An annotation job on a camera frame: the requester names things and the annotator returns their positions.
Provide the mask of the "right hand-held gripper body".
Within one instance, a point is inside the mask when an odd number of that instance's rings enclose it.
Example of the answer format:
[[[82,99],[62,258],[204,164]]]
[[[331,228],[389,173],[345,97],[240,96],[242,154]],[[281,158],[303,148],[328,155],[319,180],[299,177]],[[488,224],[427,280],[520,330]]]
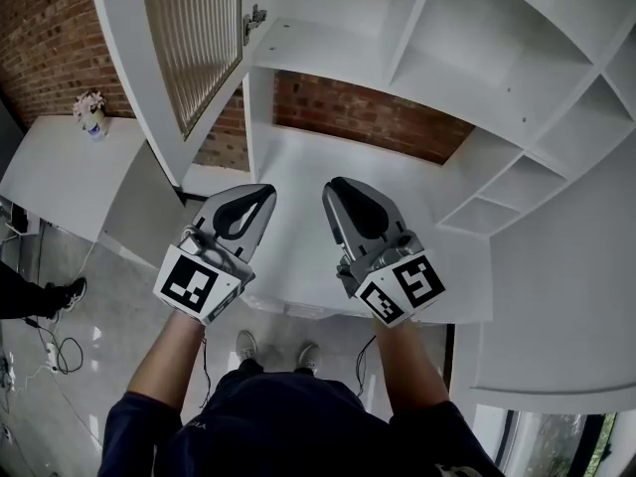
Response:
[[[387,327],[426,309],[446,291],[430,252],[411,231],[355,260],[343,256],[337,277],[347,295],[358,299]]]

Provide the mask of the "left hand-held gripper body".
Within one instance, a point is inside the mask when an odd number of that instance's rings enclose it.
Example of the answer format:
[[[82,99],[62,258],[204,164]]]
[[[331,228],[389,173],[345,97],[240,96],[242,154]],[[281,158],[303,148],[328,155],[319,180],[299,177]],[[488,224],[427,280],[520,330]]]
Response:
[[[211,324],[254,279],[251,267],[198,228],[184,228],[170,245],[153,293],[195,321]]]

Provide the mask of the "white cabinet door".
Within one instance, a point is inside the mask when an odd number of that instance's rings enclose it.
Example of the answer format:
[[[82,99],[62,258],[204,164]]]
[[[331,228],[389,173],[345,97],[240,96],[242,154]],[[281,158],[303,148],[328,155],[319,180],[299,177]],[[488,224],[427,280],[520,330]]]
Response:
[[[196,154],[251,66],[275,0],[94,0],[125,95],[170,182]],[[245,47],[242,17],[266,20]]]

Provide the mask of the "person's right forearm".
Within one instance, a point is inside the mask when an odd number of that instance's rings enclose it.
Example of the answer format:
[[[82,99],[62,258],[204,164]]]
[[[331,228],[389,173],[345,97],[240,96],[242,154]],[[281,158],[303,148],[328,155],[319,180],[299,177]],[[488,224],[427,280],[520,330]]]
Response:
[[[393,413],[450,401],[448,388],[429,360],[417,327],[410,320],[392,328],[378,318],[373,324]]]

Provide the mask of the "person's left forearm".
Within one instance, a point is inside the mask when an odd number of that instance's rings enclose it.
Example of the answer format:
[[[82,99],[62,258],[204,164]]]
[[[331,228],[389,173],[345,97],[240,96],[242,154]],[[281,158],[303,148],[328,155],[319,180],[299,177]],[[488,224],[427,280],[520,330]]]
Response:
[[[173,311],[127,390],[181,412],[204,333],[201,323]]]

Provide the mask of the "white desk with hutch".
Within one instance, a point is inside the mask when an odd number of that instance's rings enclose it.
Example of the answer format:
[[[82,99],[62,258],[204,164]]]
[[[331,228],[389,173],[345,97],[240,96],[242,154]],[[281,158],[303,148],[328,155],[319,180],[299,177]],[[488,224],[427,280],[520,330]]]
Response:
[[[493,316],[490,243],[484,237],[438,226],[432,218],[431,193],[444,166],[470,137],[473,126],[439,111],[435,123],[411,117],[408,136],[427,145],[428,159],[393,152],[384,145],[357,143],[335,136],[332,124],[320,121],[314,131],[270,122],[269,83],[275,73],[253,62],[246,82],[250,117],[248,143],[252,172],[272,183],[279,199],[263,254],[272,270],[252,288],[259,300],[272,297],[317,309],[321,314],[362,316],[365,307],[349,299],[335,276],[339,251],[333,243],[321,204],[324,184],[347,176],[371,184],[390,196],[409,226],[433,253],[446,293],[420,318],[428,323],[474,323]]]

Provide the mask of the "white shelving unit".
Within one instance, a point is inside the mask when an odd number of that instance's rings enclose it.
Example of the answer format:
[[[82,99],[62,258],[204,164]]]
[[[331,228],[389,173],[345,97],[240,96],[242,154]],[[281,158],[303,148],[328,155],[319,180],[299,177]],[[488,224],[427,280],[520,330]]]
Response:
[[[261,68],[341,80],[473,126],[431,193],[493,236],[636,137],[636,0],[279,0]]]

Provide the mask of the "metal cabinet hinge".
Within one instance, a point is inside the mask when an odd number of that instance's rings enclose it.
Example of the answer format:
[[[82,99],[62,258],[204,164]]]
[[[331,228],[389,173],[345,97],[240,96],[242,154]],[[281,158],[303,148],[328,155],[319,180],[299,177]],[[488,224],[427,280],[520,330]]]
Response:
[[[258,28],[267,18],[267,11],[260,9],[257,4],[252,6],[250,14],[245,14],[242,17],[242,37],[243,45],[246,47],[249,43],[251,32]]]

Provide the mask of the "person's left grey shoe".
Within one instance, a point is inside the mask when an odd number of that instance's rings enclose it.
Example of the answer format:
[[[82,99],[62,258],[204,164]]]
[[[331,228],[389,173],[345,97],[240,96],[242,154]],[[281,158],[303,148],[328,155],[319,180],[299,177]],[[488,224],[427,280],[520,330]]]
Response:
[[[246,360],[255,360],[258,355],[257,343],[252,334],[241,330],[236,337],[236,354],[242,363]]]

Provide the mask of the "person's grey shoe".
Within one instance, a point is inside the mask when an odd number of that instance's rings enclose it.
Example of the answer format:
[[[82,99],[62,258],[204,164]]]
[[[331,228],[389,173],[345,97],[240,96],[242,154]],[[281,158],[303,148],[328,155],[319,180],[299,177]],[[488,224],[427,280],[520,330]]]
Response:
[[[303,346],[298,355],[296,371],[314,375],[321,363],[321,351],[315,343]]]
[[[236,337],[236,354],[242,363],[246,360],[255,360],[258,355],[257,343],[252,334],[241,330]]]

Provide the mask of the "person's right grey shoe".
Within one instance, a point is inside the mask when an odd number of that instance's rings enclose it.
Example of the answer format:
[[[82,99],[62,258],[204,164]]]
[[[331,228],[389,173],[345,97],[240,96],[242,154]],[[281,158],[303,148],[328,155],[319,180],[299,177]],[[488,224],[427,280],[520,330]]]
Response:
[[[298,355],[296,371],[314,375],[321,363],[321,351],[315,343],[303,346]]]

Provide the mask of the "vase with pink flowers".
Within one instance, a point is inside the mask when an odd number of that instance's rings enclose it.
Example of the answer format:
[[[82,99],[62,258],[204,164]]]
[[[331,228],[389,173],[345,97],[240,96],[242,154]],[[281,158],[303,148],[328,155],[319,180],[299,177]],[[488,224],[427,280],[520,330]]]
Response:
[[[77,124],[94,140],[105,137],[103,108],[105,99],[100,91],[86,91],[73,104]]]

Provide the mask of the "white side table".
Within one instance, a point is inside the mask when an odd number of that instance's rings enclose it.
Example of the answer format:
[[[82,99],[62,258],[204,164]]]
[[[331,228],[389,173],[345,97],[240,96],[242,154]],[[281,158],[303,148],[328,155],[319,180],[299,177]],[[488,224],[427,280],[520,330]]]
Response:
[[[105,137],[95,141],[71,116],[38,117],[0,195],[64,231],[158,268],[185,208],[138,121],[106,124]]]

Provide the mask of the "person's navy shirt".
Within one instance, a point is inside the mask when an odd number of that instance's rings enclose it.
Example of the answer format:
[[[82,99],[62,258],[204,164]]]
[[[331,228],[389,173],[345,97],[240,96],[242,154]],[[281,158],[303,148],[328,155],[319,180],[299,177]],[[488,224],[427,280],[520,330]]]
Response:
[[[504,477],[452,402],[384,421],[299,373],[225,384],[188,423],[136,393],[110,410],[98,477],[232,476]]]

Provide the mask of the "black-framed window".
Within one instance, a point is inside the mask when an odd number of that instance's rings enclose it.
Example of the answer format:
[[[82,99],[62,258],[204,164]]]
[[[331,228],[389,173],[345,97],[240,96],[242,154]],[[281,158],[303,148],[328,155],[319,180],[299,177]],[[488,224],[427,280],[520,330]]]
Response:
[[[508,410],[493,456],[507,477],[636,477],[636,409],[604,414]]]

